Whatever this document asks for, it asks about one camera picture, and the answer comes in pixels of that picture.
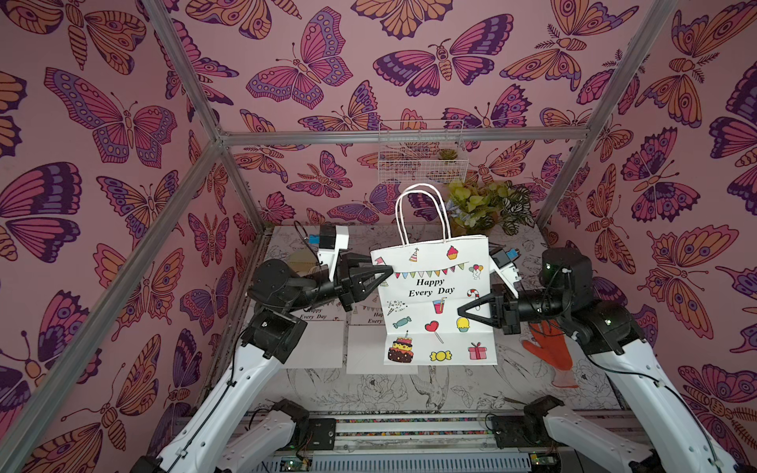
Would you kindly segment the white paper bag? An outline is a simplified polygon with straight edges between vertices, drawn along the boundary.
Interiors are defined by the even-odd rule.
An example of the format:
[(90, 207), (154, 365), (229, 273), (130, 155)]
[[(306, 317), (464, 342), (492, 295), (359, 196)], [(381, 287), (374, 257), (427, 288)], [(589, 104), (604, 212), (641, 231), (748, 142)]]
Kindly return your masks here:
[[(425, 196), (442, 225), (441, 238), (412, 242), (404, 222), (406, 197)], [(469, 289), (489, 294), (489, 238), (454, 236), (441, 192), (427, 183), (404, 190), (395, 203), (400, 244), (371, 253), (393, 274), (378, 287), (386, 327), (387, 367), (493, 366), (493, 328), (457, 315)]]
[(286, 369), (338, 369), (342, 367), (346, 313), (339, 304), (323, 305), (298, 311), (307, 323), (306, 330)]
[(355, 305), (348, 326), (347, 374), (386, 374), (386, 327), (380, 310)]

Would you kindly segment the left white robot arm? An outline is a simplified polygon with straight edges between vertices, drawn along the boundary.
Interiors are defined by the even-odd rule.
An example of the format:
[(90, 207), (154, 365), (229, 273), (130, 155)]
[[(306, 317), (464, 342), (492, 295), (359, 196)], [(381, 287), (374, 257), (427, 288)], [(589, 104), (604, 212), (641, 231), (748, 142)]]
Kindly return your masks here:
[(161, 452), (144, 455), (135, 472), (250, 472), (291, 441), (303, 441), (310, 420), (299, 405), (283, 400), (240, 437), (234, 435), (252, 402), (296, 349), (307, 328), (297, 311), (340, 301), (349, 311), (390, 278), (389, 265), (347, 253), (335, 268), (299, 276), (285, 261), (264, 261), (252, 275), (248, 296), (254, 315), (239, 337), (228, 370)]

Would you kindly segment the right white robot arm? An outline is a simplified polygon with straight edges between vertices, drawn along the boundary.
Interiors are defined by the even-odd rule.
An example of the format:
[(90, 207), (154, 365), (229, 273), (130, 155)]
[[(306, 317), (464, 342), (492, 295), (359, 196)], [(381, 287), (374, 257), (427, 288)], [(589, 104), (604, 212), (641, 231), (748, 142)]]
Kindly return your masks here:
[(595, 295), (591, 260), (575, 248), (542, 254), (540, 290), (515, 288), (516, 268), (506, 250), (490, 255), (503, 291), (462, 305), (471, 321), (520, 333), (524, 322), (555, 322), (587, 360), (620, 391), (650, 445), (624, 439), (568, 408), (554, 396), (524, 406), (522, 432), (536, 445), (554, 441), (587, 457), (608, 472), (750, 472), (710, 434), (654, 355), (644, 331), (622, 305)]

